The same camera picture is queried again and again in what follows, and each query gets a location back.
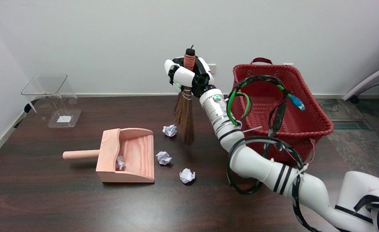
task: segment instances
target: dustpan handle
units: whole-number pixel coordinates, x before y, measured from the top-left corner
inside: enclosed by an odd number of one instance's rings
[[[266,59],[266,58],[263,58],[263,57],[257,57],[255,59],[253,59],[250,64],[253,64],[255,62],[263,62],[263,63],[272,64],[272,61],[270,59]]]
[[[67,159],[83,159],[83,158],[98,158],[99,150],[87,150],[87,151],[65,151],[62,157]]]

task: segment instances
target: clear acrylic box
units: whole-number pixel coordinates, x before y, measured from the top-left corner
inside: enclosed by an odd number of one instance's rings
[[[48,127],[73,127],[81,114],[67,78],[64,74],[37,75],[21,92]]]

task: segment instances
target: green cable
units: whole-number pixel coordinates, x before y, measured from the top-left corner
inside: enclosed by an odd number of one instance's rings
[[[248,95],[246,95],[245,93],[242,93],[242,92],[232,92],[231,95],[229,96],[229,101],[227,104],[226,113],[227,113],[229,120],[234,125],[238,125],[238,122],[235,121],[235,119],[232,117],[232,112],[231,112],[231,106],[232,106],[232,102],[235,99],[235,96],[244,96],[247,100],[247,107],[245,108],[245,111],[244,111],[244,114],[242,115],[242,117],[244,117],[247,114],[248,110],[250,109],[251,101],[250,101],[250,97]]]
[[[229,120],[234,124],[238,125],[238,123],[233,119],[231,115],[231,105],[232,102],[234,101],[236,92],[232,92],[231,95],[229,96],[228,104],[226,105],[226,115],[228,116]]]

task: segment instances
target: broom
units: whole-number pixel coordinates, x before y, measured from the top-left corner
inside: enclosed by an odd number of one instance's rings
[[[195,65],[195,50],[188,48],[184,56],[184,67],[193,70]],[[194,122],[192,121],[192,92],[191,88],[183,86],[178,94],[175,105],[175,122],[181,128],[182,141],[191,145],[194,141]]]

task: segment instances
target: basket handle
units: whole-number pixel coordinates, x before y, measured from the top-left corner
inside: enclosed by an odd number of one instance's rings
[[[266,58],[263,58],[263,57],[257,57],[255,59],[253,59],[250,64],[253,64],[255,62],[263,62],[263,63],[272,64],[272,61],[270,59],[266,59]]]

